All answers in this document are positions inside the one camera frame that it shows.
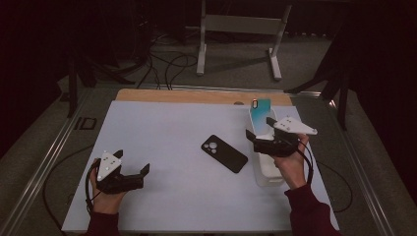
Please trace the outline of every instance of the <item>wrist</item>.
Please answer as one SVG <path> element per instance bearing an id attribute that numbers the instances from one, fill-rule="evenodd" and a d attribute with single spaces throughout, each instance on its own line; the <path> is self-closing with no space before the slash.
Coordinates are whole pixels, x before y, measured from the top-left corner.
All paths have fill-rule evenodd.
<path id="1" fill-rule="evenodd" d="M 96 213 L 116 214 L 119 212 L 119 206 L 94 204 L 92 211 Z"/>

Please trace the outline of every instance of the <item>person's right hand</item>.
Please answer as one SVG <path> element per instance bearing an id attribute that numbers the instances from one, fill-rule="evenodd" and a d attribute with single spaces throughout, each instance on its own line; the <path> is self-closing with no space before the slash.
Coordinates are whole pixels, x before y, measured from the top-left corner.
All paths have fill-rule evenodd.
<path id="1" fill-rule="evenodd" d="M 309 137 L 307 135 L 299 134 L 298 138 L 303 144 L 299 144 L 298 149 L 304 153 Z M 287 157 L 273 156 L 272 158 L 273 163 L 281 171 L 282 177 L 291 190 L 307 184 L 304 175 L 304 158 L 300 153 L 295 151 Z"/>

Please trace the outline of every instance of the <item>black smartphone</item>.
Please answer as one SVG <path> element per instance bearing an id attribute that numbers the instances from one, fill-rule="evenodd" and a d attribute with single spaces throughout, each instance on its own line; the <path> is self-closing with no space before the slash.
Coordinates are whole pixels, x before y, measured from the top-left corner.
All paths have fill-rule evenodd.
<path id="1" fill-rule="evenodd" d="M 216 135 L 210 136 L 202 144 L 202 150 L 236 174 L 248 162 L 246 155 Z"/>

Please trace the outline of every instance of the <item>metal frame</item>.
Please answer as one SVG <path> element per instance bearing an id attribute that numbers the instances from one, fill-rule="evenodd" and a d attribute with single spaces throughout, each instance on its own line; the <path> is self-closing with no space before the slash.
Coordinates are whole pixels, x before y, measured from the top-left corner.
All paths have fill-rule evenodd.
<path id="1" fill-rule="evenodd" d="M 278 60 L 276 58 L 276 52 L 278 51 L 279 44 L 282 41 L 282 36 L 284 34 L 291 7 L 291 5 L 287 5 L 285 7 L 284 14 L 281 19 L 220 16 L 206 14 L 206 0 L 202 0 L 201 35 L 197 75 L 202 76 L 205 73 L 207 30 L 249 32 L 276 35 L 275 44 L 273 45 L 273 48 L 268 50 L 268 55 L 273 72 L 273 78 L 277 81 L 280 81 L 282 76 L 279 69 Z"/>

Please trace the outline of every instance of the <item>person's left hand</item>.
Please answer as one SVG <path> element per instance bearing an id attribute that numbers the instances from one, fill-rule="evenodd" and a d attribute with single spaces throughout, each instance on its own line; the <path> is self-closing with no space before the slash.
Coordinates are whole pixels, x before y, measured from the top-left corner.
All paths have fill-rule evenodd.
<path id="1" fill-rule="evenodd" d="M 119 206 L 122 203 L 123 197 L 127 194 L 127 192 L 123 192 L 120 194 L 114 195 L 107 195 L 104 193 L 100 193 L 100 191 L 96 188 L 95 184 L 95 176 L 97 170 L 94 168 L 89 176 L 89 181 L 92 185 L 92 196 L 95 197 L 93 199 L 93 208 L 92 211 L 97 213 L 106 213 L 106 214 L 115 214 L 119 212 Z"/>

